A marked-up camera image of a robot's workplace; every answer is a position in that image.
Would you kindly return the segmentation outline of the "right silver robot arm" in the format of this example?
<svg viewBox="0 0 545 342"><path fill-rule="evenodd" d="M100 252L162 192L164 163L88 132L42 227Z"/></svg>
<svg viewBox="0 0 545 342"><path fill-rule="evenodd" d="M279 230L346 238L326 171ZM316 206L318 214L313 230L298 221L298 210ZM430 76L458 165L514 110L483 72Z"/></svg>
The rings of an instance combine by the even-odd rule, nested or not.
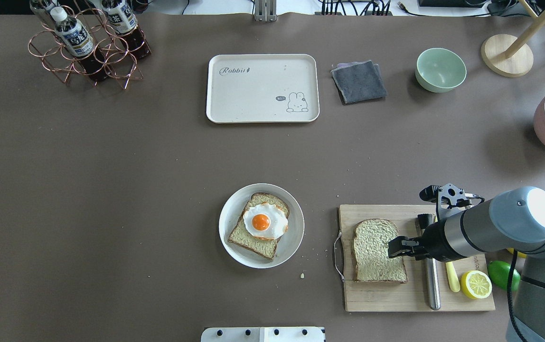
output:
<svg viewBox="0 0 545 342"><path fill-rule="evenodd" d="M545 342L545 191L533 186L503 192L472 206L477 198L453 184L420 193L437 204L437 222L414 238L388 243L388 257L450 262L507 247L526 255L517 294L509 301L509 342Z"/></svg>

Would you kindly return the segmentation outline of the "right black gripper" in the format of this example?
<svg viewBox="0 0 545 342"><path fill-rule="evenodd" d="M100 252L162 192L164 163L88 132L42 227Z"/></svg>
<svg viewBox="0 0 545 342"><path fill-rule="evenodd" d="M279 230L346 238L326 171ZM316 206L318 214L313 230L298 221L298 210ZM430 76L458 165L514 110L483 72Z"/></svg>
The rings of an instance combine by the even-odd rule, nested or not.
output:
<svg viewBox="0 0 545 342"><path fill-rule="evenodd" d="M432 258L423 244L422 237L397 236L388 242L388 258L414 257L415 260Z"/></svg>

